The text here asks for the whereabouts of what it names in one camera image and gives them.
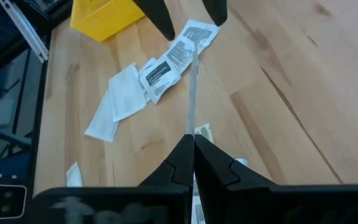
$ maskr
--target yellow plastic basket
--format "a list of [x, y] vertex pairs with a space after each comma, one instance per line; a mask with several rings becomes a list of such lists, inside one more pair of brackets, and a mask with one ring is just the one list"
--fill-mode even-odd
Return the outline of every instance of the yellow plastic basket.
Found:
[[143, 16], [132, 0], [74, 0], [70, 27], [104, 41]]

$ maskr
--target gray floor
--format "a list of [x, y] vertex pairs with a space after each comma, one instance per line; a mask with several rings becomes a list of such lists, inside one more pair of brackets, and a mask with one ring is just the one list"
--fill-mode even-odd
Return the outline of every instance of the gray floor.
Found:
[[[26, 55], [27, 51], [23, 52], [22, 54], [20, 54], [20, 56], [14, 59], [10, 65], [0, 71], [0, 81], [5, 80], [5, 88], [9, 88], [18, 79], [22, 79]], [[27, 70], [27, 78], [25, 81], [25, 87], [22, 97], [22, 104], [19, 113], [19, 121], [17, 125], [17, 134], [21, 136], [32, 131], [33, 128], [41, 69], [42, 64], [39, 62], [35, 54], [31, 51], [29, 67]], [[16, 111], [21, 82], [22, 80], [5, 96], [14, 100], [14, 106], [11, 108], [11, 110], [9, 108], [6, 108], [6, 111], [11, 111], [11, 123], [9, 127], [5, 129], [9, 132], [12, 131], [14, 113]], [[6, 144], [7, 142], [0, 140], [0, 153], [2, 152]]]

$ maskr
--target yellow bin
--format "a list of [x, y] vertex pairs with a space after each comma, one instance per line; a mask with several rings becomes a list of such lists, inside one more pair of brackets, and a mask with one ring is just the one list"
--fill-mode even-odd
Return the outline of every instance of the yellow bin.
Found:
[[104, 41], [142, 17], [132, 0], [74, 0], [70, 27]]

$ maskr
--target wooden workbench surface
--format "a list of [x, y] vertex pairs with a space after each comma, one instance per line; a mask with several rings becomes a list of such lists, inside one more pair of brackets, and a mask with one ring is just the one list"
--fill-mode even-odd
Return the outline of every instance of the wooden workbench surface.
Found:
[[[179, 34], [212, 23], [201, 0], [169, 0]], [[358, 1], [228, 0], [228, 19], [201, 54], [196, 125], [217, 146], [278, 184], [358, 183]], [[170, 46], [147, 19], [104, 43], [52, 34], [35, 193], [65, 185], [135, 186], [185, 132], [188, 71], [157, 105], [121, 121], [113, 143], [85, 136], [108, 79]]]

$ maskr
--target wooden table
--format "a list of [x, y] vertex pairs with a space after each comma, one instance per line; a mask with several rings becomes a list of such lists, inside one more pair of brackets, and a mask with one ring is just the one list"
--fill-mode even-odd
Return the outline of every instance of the wooden table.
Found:
[[[176, 33], [212, 22], [202, 1], [169, 0]], [[278, 184], [358, 183], [358, 1], [228, 0], [229, 16], [200, 57], [197, 125], [217, 146]], [[185, 132], [188, 71], [157, 105], [121, 121], [113, 143], [84, 135], [108, 79], [170, 46], [147, 19], [104, 43], [52, 34], [35, 193], [65, 185], [135, 186]]]

